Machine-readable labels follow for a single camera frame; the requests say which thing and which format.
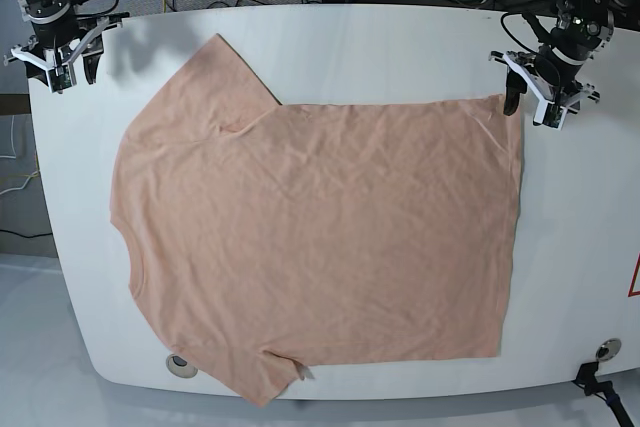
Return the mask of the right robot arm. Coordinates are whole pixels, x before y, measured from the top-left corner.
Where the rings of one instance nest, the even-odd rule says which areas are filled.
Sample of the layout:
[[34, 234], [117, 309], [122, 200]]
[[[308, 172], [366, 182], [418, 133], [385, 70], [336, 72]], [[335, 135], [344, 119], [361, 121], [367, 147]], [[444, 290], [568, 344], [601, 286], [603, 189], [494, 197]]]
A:
[[113, 7], [93, 14], [77, 8], [90, 0], [16, 0], [23, 20], [33, 28], [24, 45], [14, 45], [3, 58], [5, 65], [21, 62], [26, 77], [37, 79], [52, 93], [77, 84], [74, 64], [81, 60], [88, 84], [96, 82], [104, 53], [102, 34], [122, 25], [129, 15]]

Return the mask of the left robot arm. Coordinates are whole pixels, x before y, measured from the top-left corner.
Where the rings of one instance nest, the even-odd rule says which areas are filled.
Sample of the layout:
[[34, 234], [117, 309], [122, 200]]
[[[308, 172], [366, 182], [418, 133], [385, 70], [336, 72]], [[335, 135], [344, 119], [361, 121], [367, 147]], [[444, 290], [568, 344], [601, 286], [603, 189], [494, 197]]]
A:
[[639, 21], [639, 0], [545, 1], [556, 17], [552, 29], [532, 12], [519, 14], [539, 47], [493, 51], [490, 58], [507, 67], [503, 113], [514, 115], [521, 96], [532, 92], [537, 99], [533, 123], [559, 129], [567, 115], [580, 112], [584, 100], [601, 100], [596, 87], [579, 82], [577, 75], [611, 41], [618, 21]]

